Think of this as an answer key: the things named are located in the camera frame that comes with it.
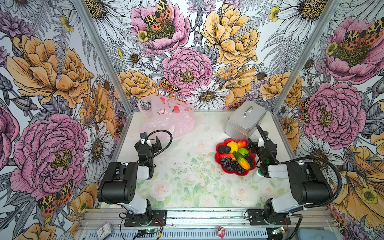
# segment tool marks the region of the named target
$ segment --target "pink peony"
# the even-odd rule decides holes
[[[384,37],[380,38],[373,45],[358,45],[354,50],[349,51],[345,48],[345,34],[355,30],[361,32],[368,29],[374,21],[365,23],[347,17],[340,26],[328,38],[328,48],[326,50],[323,71],[327,76],[331,75],[339,81],[349,81],[354,85],[362,84],[371,77],[375,76],[384,68]]]
[[[0,106],[0,170],[8,162],[12,152],[12,142],[20,132],[19,123],[8,109]]]
[[[189,29],[190,23],[189,18],[184,18],[184,15],[180,13],[179,6],[175,6],[168,0],[168,8],[172,10],[171,23],[175,28],[175,31],[171,38],[162,37],[160,39],[151,39],[143,42],[144,46],[152,54],[161,54],[163,52],[174,51],[176,48],[185,46],[189,38]],[[144,23],[143,18],[149,15],[154,15],[157,11],[158,4],[156,3],[154,7],[148,5],[147,8],[144,8],[140,5],[140,8],[131,9],[131,19],[134,27],[131,28],[132,33],[138,34],[140,31],[146,31],[147,25]]]
[[[329,142],[332,149],[349,146],[365,125],[361,96],[347,83],[322,83],[307,110],[310,122],[304,124],[305,133]]]
[[[65,114],[26,127],[15,143],[15,163],[10,181],[14,192],[32,193],[37,200],[55,195],[69,181],[77,187],[85,175],[83,127]]]
[[[193,48],[177,49],[163,60],[164,77],[169,83],[181,88],[180,95],[188,96],[192,90],[210,84],[212,64],[207,55]]]

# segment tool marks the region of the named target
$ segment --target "floral wallpaper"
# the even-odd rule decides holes
[[[0,1],[3,239],[75,239],[127,119],[69,4]]]
[[[382,1],[341,1],[275,109],[296,156],[320,157],[338,167],[343,189],[328,207],[348,240],[384,239],[383,17]],[[260,92],[273,86],[263,85]],[[335,189],[335,173],[318,165]]]
[[[63,1],[64,14],[70,25],[84,29],[72,1]],[[136,110],[140,98],[149,94],[196,109],[236,109],[246,100],[271,108],[326,3],[86,1]],[[337,12],[331,21],[343,14]],[[291,104],[301,98],[300,86],[298,80]]]

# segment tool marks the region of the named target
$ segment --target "toy fruit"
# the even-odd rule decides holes
[[[230,154],[230,153],[220,154],[220,158],[223,158],[223,157],[229,157],[229,158],[232,158],[233,161],[236,161],[235,156],[233,154]]]
[[[251,167],[251,168],[253,168],[254,167],[254,162],[253,162],[253,157],[251,157],[251,156],[245,156],[244,157],[246,160],[247,160],[247,162],[249,163],[249,166]]]
[[[244,157],[245,156],[249,156],[249,151],[246,149],[246,148],[240,148],[239,150],[238,150],[238,152],[241,154],[241,155],[243,155]]]
[[[227,146],[231,148],[229,153],[237,152],[238,150],[237,142],[229,142]]]
[[[231,152],[231,148],[228,147],[228,146],[219,146],[218,148],[218,152],[219,153],[230,153]]]
[[[242,168],[244,168],[245,170],[249,170],[251,168],[248,161],[244,158],[243,155],[241,155],[238,152],[234,152],[233,155],[235,156],[237,162],[240,164]]]
[[[247,147],[248,146],[248,141],[243,139],[243,140],[240,140],[237,142],[237,146],[238,148],[243,148],[243,147]]]

